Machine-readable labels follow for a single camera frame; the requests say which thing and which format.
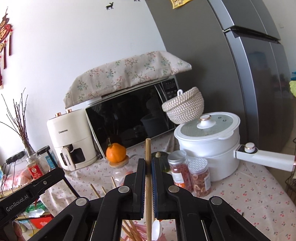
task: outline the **glass jar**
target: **glass jar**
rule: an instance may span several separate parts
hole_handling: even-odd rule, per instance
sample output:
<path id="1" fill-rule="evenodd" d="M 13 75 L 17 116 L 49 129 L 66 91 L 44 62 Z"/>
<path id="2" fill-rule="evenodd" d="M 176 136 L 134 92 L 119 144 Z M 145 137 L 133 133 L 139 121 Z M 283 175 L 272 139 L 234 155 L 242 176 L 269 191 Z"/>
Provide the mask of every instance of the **glass jar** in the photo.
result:
<path id="1" fill-rule="evenodd" d="M 168 163 L 175 185 L 192 192 L 186 152 L 183 150 L 173 151 L 168 155 Z"/>
<path id="2" fill-rule="evenodd" d="M 39 177 L 42 177 L 44 175 L 44 170 L 40 165 L 40 162 L 36 153 L 29 156 L 26 159 L 26 161 L 27 161 L 27 168 L 30 171 L 31 175 L 33 176 L 33 179 L 38 179 Z"/>
<path id="3" fill-rule="evenodd" d="M 210 172 L 205 158 L 189 157 L 190 179 L 197 197 L 204 197 L 211 192 Z"/>
<path id="4" fill-rule="evenodd" d="M 137 171 L 137 166 L 129 162 L 128 156 L 121 162 L 110 162 L 109 165 L 114 168 L 112 176 L 118 187 L 123 185 L 126 175 Z"/>
<path id="5" fill-rule="evenodd" d="M 52 158 L 54 159 L 54 162 L 51 160 L 51 158 L 49 157 L 49 155 L 47 154 L 47 150 L 49 151 L 49 153 L 51 154 Z M 39 157 L 40 163 L 43 166 L 42 162 L 46 163 L 49 166 L 49 170 L 53 170 L 56 168 L 57 166 L 57 158 L 54 154 L 54 152 L 50 149 L 49 146 L 45 146 L 43 148 L 41 148 L 40 150 L 38 150 L 37 155 Z"/>

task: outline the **floral cloth cover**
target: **floral cloth cover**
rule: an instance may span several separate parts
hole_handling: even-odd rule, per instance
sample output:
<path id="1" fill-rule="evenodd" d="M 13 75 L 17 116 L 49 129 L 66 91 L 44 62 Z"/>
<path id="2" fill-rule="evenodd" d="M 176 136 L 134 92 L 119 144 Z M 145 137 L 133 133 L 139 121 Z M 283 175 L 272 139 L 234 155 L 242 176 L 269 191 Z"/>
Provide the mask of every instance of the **floral cloth cover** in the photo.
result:
<path id="1" fill-rule="evenodd" d="M 163 134 L 151 140 L 151 150 L 172 152 L 178 149 L 178 141 L 173 132 Z M 130 163 L 136 170 L 138 158 L 145 158 L 145 144 L 127 149 L 132 156 Z M 111 168 L 106 160 L 99 160 L 92 165 L 75 170 L 65 171 L 65 177 L 79 193 L 90 200 L 97 198 L 90 187 L 104 196 L 101 187 L 107 191 L 113 189 L 110 176 Z M 212 192 L 204 197 L 220 196 L 240 214 L 266 235 L 271 241 L 296 240 L 296 208 L 291 199 L 268 170 L 261 165 L 241 161 L 238 169 L 229 177 L 212 183 Z M 41 195 L 41 201 L 55 216 L 75 200 L 64 181 L 61 181 Z M 145 220 L 134 221 L 145 224 Z M 174 220 L 161 222 L 168 241 L 177 241 Z"/>
<path id="2" fill-rule="evenodd" d="M 155 51 L 104 64 L 78 76 L 64 98 L 65 108 L 143 82 L 191 70 L 191 65 L 166 52 Z"/>

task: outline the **red chinese knot decoration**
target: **red chinese knot decoration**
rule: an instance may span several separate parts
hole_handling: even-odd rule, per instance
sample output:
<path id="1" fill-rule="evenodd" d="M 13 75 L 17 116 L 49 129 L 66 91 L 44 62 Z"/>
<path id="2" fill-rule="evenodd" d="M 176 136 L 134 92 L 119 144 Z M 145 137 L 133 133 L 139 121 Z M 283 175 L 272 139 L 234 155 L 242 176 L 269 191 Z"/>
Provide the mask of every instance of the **red chinese knot decoration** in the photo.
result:
<path id="1" fill-rule="evenodd" d="M 3 89 L 2 75 L 1 75 L 1 60 L 3 59 L 3 69 L 6 69 L 6 45 L 9 36 L 9 50 L 8 55 L 12 54 L 11 41 L 12 41 L 12 25 L 8 23 L 7 10 L 0 23 L 0 89 Z"/>

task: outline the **metal rack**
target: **metal rack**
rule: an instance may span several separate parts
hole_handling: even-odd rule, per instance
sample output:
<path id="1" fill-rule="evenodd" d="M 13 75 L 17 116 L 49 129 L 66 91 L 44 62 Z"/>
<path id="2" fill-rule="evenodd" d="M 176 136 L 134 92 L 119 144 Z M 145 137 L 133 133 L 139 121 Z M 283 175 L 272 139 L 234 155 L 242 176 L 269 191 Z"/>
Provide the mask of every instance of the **metal rack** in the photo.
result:
<path id="1" fill-rule="evenodd" d="M 296 153 L 296 138 L 293 139 L 293 142 L 295 143 L 295 150 L 294 155 Z M 291 172 L 290 177 L 285 181 L 287 187 L 286 187 L 286 193 L 291 198 L 293 203 L 296 201 L 296 170 L 294 172 Z"/>

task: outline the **floral tablecloth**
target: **floral tablecloth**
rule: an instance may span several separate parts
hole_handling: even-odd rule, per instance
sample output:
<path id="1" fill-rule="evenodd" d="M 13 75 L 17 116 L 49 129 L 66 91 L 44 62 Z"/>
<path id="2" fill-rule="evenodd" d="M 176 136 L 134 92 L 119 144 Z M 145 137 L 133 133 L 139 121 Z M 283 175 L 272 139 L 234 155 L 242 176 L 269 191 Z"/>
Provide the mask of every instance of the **floral tablecloth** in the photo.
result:
<path id="1" fill-rule="evenodd" d="M 171 152 L 178 148 L 178 141 L 169 132 L 152 139 L 151 148 L 152 152 Z M 145 157 L 144 143 L 129 148 L 127 155 L 133 156 L 130 164 L 136 168 L 138 158 Z M 112 172 L 106 160 L 98 160 L 88 167 L 73 172 L 65 171 L 65 176 L 79 195 L 92 200 L 96 196 L 90 184 L 103 196 L 102 186 L 107 191 L 113 188 L 110 178 Z M 212 183 L 212 192 L 205 198 L 212 196 L 222 197 L 239 213 L 244 213 L 244 217 L 271 241 L 296 240 L 295 205 L 264 166 L 241 161 L 237 171 L 230 177 Z M 74 199 L 64 181 L 41 196 L 41 201 L 54 216 Z M 166 239 L 175 241 L 175 222 L 164 220 L 162 226 Z"/>

